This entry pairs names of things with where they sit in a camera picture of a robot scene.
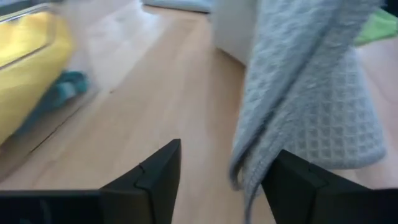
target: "light gray fabric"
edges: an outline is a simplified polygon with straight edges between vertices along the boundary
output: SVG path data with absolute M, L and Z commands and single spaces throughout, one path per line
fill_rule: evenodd
M 142 0 L 149 6 L 166 7 L 195 12 L 210 12 L 212 0 Z
M 230 178 L 252 201 L 280 150 L 326 169 L 354 169 L 386 153 L 351 48 L 380 0 L 263 0 L 246 73 Z M 242 172 L 242 183 L 238 173 Z

